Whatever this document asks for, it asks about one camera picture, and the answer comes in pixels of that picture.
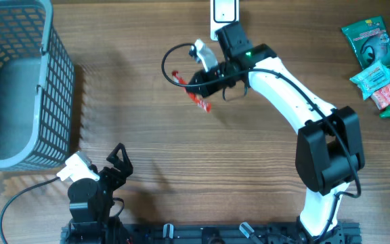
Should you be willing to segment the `green 3M gloves packet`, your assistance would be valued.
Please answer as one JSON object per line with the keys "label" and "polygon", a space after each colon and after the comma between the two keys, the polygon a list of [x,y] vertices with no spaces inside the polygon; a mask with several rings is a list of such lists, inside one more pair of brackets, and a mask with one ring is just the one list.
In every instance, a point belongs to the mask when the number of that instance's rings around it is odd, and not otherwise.
{"label": "green 3M gloves packet", "polygon": [[382,16],[360,20],[341,31],[363,69],[380,61],[390,70],[390,36]]}

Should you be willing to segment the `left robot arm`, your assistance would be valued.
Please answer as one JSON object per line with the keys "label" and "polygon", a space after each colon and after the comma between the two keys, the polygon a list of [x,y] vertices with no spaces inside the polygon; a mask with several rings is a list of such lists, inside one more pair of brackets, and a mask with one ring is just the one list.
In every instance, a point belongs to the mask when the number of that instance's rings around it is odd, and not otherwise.
{"label": "left robot arm", "polygon": [[119,214],[110,214],[112,206],[121,198],[113,192],[124,185],[133,173],[133,165],[121,143],[106,160],[112,167],[98,172],[99,180],[83,178],[68,189],[72,219],[62,228],[60,242],[70,243],[132,243],[131,235],[120,221]]}

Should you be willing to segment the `red white small packet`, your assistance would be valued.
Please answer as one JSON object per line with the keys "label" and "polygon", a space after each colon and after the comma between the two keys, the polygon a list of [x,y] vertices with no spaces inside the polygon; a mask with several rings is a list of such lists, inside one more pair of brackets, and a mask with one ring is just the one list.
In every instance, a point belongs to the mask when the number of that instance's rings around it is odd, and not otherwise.
{"label": "red white small packet", "polygon": [[371,98],[379,110],[388,107],[390,105],[390,83],[375,91]]}

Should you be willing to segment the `red Nescafe stick sachet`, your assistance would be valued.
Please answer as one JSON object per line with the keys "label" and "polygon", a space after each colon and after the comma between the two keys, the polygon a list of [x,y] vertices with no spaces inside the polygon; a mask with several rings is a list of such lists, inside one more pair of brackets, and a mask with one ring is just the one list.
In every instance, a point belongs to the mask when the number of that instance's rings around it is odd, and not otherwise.
{"label": "red Nescafe stick sachet", "polygon": [[[187,85],[188,82],[183,79],[177,70],[174,70],[172,73],[174,82],[182,85]],[[186,91],[188,97],[193,101],[199,108],[203,109],[205,112],[209,113],[211,111],[211,103],[205,101],[200,95]]]}

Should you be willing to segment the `pale teal tissue packet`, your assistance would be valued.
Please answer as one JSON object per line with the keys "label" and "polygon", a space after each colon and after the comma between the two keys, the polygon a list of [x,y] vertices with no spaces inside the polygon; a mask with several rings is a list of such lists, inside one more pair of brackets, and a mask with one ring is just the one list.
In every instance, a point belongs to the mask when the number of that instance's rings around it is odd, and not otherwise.
{"label": "pale teal tissue packet", "polygon": [[349,80],[357,85],[362,91],[363,100],[366,100],[375,91],[390,83],[390,70],[378,60]]}

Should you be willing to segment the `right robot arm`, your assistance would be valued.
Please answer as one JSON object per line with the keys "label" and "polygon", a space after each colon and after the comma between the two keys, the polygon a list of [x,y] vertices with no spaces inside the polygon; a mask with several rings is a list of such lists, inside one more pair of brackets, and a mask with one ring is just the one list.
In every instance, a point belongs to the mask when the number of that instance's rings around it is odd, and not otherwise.
{"label": "right robot arm", "polygon": [[189,55],[203,68],[187,91],[206,98],[239,81],[266,98],[297,133],[295,167],[307,188],[298,218],[307,243],[321,243],[337,233],[337,212],[343,197],[358,198],[358,171],[364,167],[360,122],[355,111],[337,109],[307,89],[268,45],[254,46],[239,22],[216,33],[225,60],[218,62],[200,39]]}

